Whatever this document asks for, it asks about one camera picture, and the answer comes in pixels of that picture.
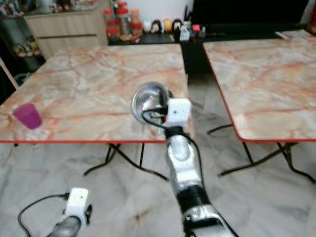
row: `plastic cup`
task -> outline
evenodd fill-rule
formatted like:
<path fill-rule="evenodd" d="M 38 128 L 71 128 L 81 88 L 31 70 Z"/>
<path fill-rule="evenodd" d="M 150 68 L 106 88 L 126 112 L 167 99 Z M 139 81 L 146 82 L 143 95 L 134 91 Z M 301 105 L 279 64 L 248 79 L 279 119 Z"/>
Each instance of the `plastic cup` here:
<path fill-rule="evenodd" d="M 41 118 L 35 106 L 31 103 L 21 105 L 13 115 L 29 129 L 35 129 L 41 125 Z"/>

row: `black television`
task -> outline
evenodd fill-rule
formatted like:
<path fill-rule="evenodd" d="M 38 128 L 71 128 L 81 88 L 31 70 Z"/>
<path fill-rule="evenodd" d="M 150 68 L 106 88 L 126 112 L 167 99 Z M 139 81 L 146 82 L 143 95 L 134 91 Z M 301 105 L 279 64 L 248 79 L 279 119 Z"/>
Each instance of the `black television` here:
<path fill-rule="evenodd" d="M 195 0 L 192 23 L 212 32 L 272 32 L 302 28 L 309 0 Z"/>

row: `wooden cabinet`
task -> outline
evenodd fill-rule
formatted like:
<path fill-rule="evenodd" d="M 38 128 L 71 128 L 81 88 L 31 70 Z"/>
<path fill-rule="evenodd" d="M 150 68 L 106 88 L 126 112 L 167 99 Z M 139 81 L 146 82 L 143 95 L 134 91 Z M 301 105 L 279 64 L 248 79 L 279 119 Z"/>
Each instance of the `wooden cabinet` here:
<path fill-rule="evenodd" d="M 103 12 L 110 7 L 103 0 L 92 10 L 25 16 L 45 59 L 65 47 L 104 46 L 108 44 Z"/>

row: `floor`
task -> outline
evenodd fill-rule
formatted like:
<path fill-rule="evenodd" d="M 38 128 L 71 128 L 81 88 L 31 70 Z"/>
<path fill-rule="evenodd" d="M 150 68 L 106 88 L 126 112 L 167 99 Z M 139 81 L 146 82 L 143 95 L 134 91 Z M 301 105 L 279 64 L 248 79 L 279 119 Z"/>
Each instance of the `floor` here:
<path fill-rule="evenodd" d="M 241 237 L 312 237 L 316 232 L 316 188 L 292 173 L 282 156 L 219 178 L 225 169 L 247 164 L 242 143 L 232 128 L 211 136 L 207 130 L 230 123 L 212 75 L 189 79 L 190 98 L 210 199 Z M 170 185 L 136 170 L 117 156 L 107 167 L 82 174 L 104 160 L 106 145 L 0 145 L 0 236 L 24 236 L 18 212 L 29 203 L 72 187 L 89 189 L 94 210 L 80 236 L 183 236 L 181 215 Z M 254 159 L 274 144 L 249 144 Z M 122 150 L 139 162 L 140 145 Z M 294 165 L 316 176 L 316 144 L 292 149 Z M 143 166 L 168 175 L 164 145 L 146 145 Z M 43 201 L 23 220 L 33 236 L 45 236 L 61 219 L 65 201 Z"/>

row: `black metal leg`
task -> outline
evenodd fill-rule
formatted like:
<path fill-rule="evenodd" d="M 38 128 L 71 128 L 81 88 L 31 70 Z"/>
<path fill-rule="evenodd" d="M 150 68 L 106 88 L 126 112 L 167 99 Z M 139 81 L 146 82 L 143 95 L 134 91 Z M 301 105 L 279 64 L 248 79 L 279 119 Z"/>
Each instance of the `black metal leg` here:
<path fill-rule="evenodd" d="M 103 167 L 103 166 L 106 166 L 107 164 L 109 164 L 112 160 L 113 160 L 113 158 L 114 158 L 114 156 L 115 156 L 115 154 L 117 153 L 116 152 L 116 150 L 114 150 L 113 152 L 112 152 L 112 154 L 110 155 L 110 153 L 111 153 L 111 145 L 112 144 L 110 144 L 110 147 L 109 147 L 109 149 L 108 149 L 108 153 L 107 153 L 107 156 L 106 156 L 106 158 L 105 158 L 105 162 L 103 163 L 103 164 L 100 164 L 100 165 L 97 165 L 97 166 L 95 166 L 95 167 L 92 167 L 92 168 L 90 168 L 90 169 L 88 169 L 83 175 L 84 176 L 87 176 L 90 172 L 92 172 L 92 171 L 94 171 L 94 170 L 96 170 L 96 169 L 98 169 L 98 168 L 101 168 L 101 167 Z"/>
<path fill-rule="evenodd" d="M 143 164 L 144 148 L 145 148 L 145 143 L 142 144 L 142 151 L 140 153 L 140 161 L 139 161 L 139 166 L 140 167 L 142 167 L 142 164 Z"/>
<path fill-rule="evenodd" d="M 251 154 L 250 154 L 250 152 L 248 150 L 247 144 L 244 143 L 244 142 L 242 142 L 242 144 L 243 144 L 243 147 L 245 148 L 245 151 L 247 153 L 247 156 L 248 156 L 248 159 L 249 159 L 250 163 L 253 164 L 253 159 L 252 159 Z"/>
<path fill-rule="evenodd" d="M 145 171 L 147 173 L 150 173 L 150 174 L 154 174 L 162 179 L 164 179 L 165 181 L 169 181 L 169 179 L 167 177 L 165 177 L 164 175 L 158 173 L 158 172 L 155 172 L 153 170 L 150 170 L 150 169 L 146 169 L 146 168 L 143 168 L 143 167 L 140 167 L 139 165 L 135 164 L 130 158 L 128 158 L 127 155 L 125 155 L 118 147 L 114 146 L 113 144 L 110 144 L 110 146 L 115 150 L 117 151 L 117 153 L 120 154 L 120 156 L 122 156 L 128 163 L 130 163 L 131 165 L 133 165 L 135 168 L 138 168 L 142 171 Z"/>
<path fill-rule="evenodd" d="M 280 143 L 277 143 L 278 147 L 281 149 L 282 148 L 282 145 Z M 296 169 L 294 166 L 293 166 L 293 162 L 292 162 L 292 153 L 291 153 L 291 148 L 286 148 L 283 152 L 283 155 L 284 155 L 284 158 L 288 164 L 288 167 L 290 168 L 290 170 L 292 170 L 294 173 L 297 173 L 297 174 L 300 174 L 300 175 L 303 175 L 304 177 L 308 178 L 313 184 L 316 183 L 316 179 L 314 179 L 311 175 L 301 171 L 301 170 L 298 170 Z"/>
<path fill-rule="evenodd" d="M 218 131 L 218 130 L 221 130 L 221 129 L 223 129 L 223 128 L 232 127 L 232 126 L 233 126 L 233 124 L 227 124 L 227 125 L 224 125 L 224 126 L 220 126 L 220 127 L 215 128 L 215 129 L 209 130 L 209 131 L 207 132 L 207 134 L 209 135 L 209 134 L 211 134 L 211 133 L 213 133 L 213 132 L 216 132 L 216 131 Z"/>
<path fill-rule="evenodd" d="M 272 159 L 273 157 L 277 156 L 282 151 L 285 151 L 285 149 L 289 149 L 289 148 L 295 146 L 296 144 L 297 143 L 286 144 L 284 147 L 282 147 L 282 148 L 270 153 L 269 155 L 265 156 L 264 158 L 262 158 L 262 159 L 260 159 L 258 161 L 253 162 L 252 164 L 243 165 L 243 166 L 239 166 L 239 167 L 236 167 L 236 168 L 233 168 L 233 169 L 229 169 L 229 170 L 223 171 L 222 173 L 219 174 L 219 176 L 225 176 L 225 175 L 228 175 L 228 174 L 233 173 L 233 172 L 237 172 L 237 171 L 240 171 L 240 170 L 256 167 L 256 166 L 258 166 L 258 165 L 260 165 L 260 164 Z"/>

